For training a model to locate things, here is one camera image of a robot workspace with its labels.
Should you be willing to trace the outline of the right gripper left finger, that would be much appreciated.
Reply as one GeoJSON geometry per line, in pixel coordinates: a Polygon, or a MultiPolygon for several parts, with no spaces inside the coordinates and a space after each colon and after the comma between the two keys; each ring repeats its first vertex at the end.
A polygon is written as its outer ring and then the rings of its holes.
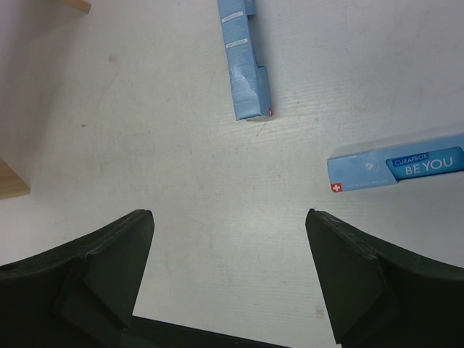
{"type": "Polygon", "coordinates": [[[119,347],[152,238],[152,212],[135,210],[1,266],[1,346],[119,347]]]}

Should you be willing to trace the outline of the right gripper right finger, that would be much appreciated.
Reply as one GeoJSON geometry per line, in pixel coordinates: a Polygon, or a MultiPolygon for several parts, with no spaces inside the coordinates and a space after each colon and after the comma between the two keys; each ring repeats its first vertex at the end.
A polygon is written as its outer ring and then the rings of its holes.
{"type": "Polygon", "coordinates": [[[462,347],[463,269],[309,210],[305,226],[335,342],[462,347]]]}

